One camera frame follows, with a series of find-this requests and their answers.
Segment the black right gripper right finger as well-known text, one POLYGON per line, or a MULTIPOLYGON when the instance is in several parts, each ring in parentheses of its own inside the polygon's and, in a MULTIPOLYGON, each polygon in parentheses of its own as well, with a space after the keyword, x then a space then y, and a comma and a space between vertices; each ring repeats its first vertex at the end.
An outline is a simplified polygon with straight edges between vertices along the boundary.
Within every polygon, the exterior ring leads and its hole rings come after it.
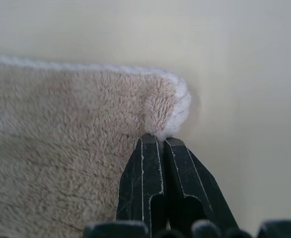
POLYGON ((183 141, 164 141, 164 169, 173 229, 190 231, 198 220, 221 231, 238 227, 215 178, 183 141))

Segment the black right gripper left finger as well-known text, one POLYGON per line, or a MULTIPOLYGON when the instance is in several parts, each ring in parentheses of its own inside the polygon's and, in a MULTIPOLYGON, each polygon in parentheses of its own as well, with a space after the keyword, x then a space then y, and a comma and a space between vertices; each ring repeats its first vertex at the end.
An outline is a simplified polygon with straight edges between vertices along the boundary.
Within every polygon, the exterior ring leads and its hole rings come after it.
POLYGON ((141 136, 121 175, 116 220, 143 222, 149 230, 166 228, 166 182, 162 145, 141 136))

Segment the beige fluffy towel white edge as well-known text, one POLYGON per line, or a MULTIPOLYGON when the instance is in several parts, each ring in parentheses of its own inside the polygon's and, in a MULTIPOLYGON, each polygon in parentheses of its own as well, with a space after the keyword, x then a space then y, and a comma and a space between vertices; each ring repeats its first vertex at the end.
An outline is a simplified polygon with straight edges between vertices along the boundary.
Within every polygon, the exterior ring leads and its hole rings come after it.
POLYGON ((0 238, 81 238, 113 221, 138 138, 175 135, 190 101, 159 68, 0 56, 0 238))

